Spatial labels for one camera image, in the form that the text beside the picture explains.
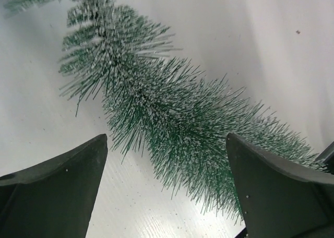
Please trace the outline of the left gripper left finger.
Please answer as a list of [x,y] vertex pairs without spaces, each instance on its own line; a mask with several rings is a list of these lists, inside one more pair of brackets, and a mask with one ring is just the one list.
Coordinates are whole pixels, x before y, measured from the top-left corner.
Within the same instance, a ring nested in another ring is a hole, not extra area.
[[108,155],[107,135],[1,176],[1,237],[87,234]]

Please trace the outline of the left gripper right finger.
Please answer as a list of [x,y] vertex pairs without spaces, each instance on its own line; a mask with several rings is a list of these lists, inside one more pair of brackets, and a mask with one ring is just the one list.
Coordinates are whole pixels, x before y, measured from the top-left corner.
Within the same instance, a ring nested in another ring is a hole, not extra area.
[[333,175],[229,133],[226,150],[249,237],[333,237]]

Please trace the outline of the small frosted christmas tree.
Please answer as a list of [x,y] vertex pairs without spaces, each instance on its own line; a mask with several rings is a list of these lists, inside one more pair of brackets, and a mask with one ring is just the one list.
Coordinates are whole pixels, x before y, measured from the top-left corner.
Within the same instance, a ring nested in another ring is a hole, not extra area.
[[[54,0],[9,0],[8,16]],[[72,31],[63,39],[59,72],[72,81],[62,95],[79,101],[104,95],[113,148],[148,150],[154,173],[177,192],[186,188],[203,211],[242,214],[225,139],[236,133],[302,166],[327,171],[299,133],[262,104],[231,91],[225,79],[206,81],[190,61],[168,58],[168,27],[115,0],[72,0]]]

